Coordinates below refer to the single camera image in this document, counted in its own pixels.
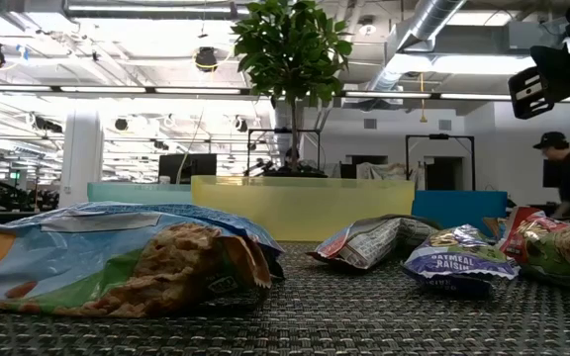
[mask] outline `tree trunk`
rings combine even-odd
[[[292,172],[298,172],[298,123],[296,118],[296,99],[290,103],[292,107]]]

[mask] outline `yellow planter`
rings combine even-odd
[[[279,241],[323,241],[351,223],[411,213],[409,181],[193,176],[193,204],[246,217]]]

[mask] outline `potted tree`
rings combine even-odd
[[[334,22],[314,1],[289,4],[287,0],[266,0],[247,5],[249,18],[237,22],[235,55],[244,54],[238,71],[251,78],[254,95],[266,95],[272,104],[280,98],[292,111],[293,172],[298,169],[297,101],[309,97],[328,103],[342,90],[335,74],[348,68],[351,43],[344,21]]]

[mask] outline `black cap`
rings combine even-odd
[[[543,149],[548,147],[555,147],[560,143],[568,143],[564,133],[558,133],[558,132],[545,133],[542,135],[540,143],[535,144],[533,148]]]

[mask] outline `video camera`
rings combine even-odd
[[[570,7],[566,13],[569,25],[565,34],[570,38]],[[530,119],[553,109],[570,97],[570,53],[565,44],[556,49],[536,45],[530,50],[536,67],[528,68],[510,78],[510,94],[514,114],[519,119]]]

